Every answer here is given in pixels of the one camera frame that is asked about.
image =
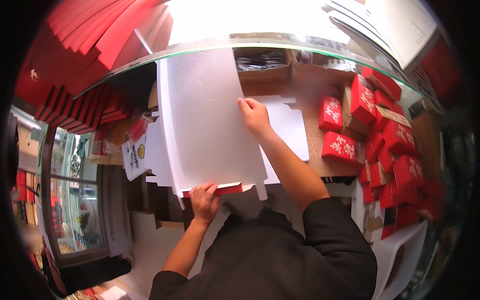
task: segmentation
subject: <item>floor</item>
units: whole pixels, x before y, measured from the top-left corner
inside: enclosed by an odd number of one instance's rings
[[[331,194],[338,196],[351,194],[351,187],[345,185],[328,184],[327,188]],[[287,219],[292,222],[293,228],[305,235],[302,211],[288,197],[281,185],[267,185],[267,192],[271,207],[275,211],[285,214]],[[225,195],[221,198],[221,202],[224,201],[231,203],[246,218],[256,217],[263,207],[263,203],[256,196],[255,187],[244,193]],[[156,229],[154,215],[131,213],[130,218],[133,237],[132,253],[135,256],[134,268],[128,274],[106,282],[105,286],[118,286],[126,291],[132,300],[145,300],[150,294],[153,277],[161,270],[170,250],[180,240],[184,230],[163,227]],[[226,216],[219,210],[205,234],[189,278],[200,272],[205,250],[212,245],[218,230],[226,219]]]

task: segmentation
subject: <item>white cardboard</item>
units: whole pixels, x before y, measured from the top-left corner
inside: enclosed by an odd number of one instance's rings
[[[171,186],[178,197],[203,182],[241,181],[256,184],[265,200],[267,174],[237,105],[243,92],[232,49],[163,59],[157,77],[159,117],[148,125],[145,154],[155,177],[146,180]]]
[[[282,98],[280,96],[255,96],[252,98],[267,107],[270,125],[275,133],[302,161],[308,161],[310,153],[308,151],[307,133],[305,132],[302,112],[299,109],[291,109],[288,106],[288,104],[296,103],[296,99]],[[280,183],[263,149],[262,158],[268,176],[264,183]]]

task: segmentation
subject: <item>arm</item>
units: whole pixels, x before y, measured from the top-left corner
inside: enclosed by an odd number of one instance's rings
[[[265,105],[254,99],[238,99],[245,123],[262,146],[289,196],[305,210],[315,200],[330,197],[320,177],[301,161],[270,126]]]
[[[219,197],[215,197],[212,201],[217,187],[218,185],[213,183],[204,183],[189,192],[194,218],[178,244],[170,252],[162,271],[173,271],[187,277],[197,259],[205,232],[218,210]]]

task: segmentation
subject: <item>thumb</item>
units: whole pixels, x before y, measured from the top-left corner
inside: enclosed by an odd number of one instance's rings
[[[250,106],[249,106],[248,103],[245,101],[245,99],[238,98],[238,99],[237,99],[237,103],[238,103],[241,111],[243,112],[243,114],[245,114],[245,113],[247,113],[247,111],[251,110]]]

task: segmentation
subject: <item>person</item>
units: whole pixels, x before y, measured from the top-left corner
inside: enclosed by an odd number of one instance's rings
[[[269,208],[243,221],[222,205],[228,218],[205,252],[201,272],[188,280],[219,204],[218,197],[212,200],[217,185],[201,184],[189,193],[194,218],[153,279],[150,299],[370,300],[377,262],[357,225],[275,134],[266,107],[251,98],[238,104],[283,188],[303,210],[305,238]]]

